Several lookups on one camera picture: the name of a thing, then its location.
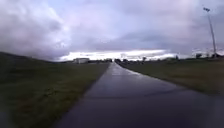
street lamp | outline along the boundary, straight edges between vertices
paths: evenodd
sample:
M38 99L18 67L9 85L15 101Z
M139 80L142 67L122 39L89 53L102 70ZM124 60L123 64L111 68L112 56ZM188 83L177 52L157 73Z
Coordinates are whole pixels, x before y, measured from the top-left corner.
M208 16L208 21L209 21L209 25L210 25L210 29L211 29L211 35L212 35L212 42L213 42L213 49L214 49L214 57L217 57L217 52L216 52L216 44L215 44L215 34L214 34L214 30L213 30L213 26L212 26L212 21L211 21L211 17L209 12L211 11L209 8L203 8L206 12L207 12L207 16Z

cloud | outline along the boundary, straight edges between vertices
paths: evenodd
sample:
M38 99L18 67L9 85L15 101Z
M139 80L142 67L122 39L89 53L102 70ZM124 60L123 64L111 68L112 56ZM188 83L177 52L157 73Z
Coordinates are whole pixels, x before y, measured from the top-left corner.
M1 0L0 17L1 51L42 59L68 53L64 26L47 5Z
M70 53L223 51L222 0L0 0L0 51L53 60Z

grass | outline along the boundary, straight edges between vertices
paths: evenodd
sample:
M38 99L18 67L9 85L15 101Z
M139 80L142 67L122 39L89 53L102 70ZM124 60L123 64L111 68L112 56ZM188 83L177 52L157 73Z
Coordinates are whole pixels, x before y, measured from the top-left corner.
M49 128L107 66L53 63L0 53L0 96L19 128Z
M207 94L224 93L223 60L132 62L121 66Z

distant building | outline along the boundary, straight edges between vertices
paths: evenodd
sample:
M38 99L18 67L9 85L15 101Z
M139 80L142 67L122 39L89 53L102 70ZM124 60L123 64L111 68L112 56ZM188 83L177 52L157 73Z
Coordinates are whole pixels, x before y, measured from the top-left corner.
M76 58L73 60L73 63L83 64L83 63L87 63L88 61L89 61L89 58Z

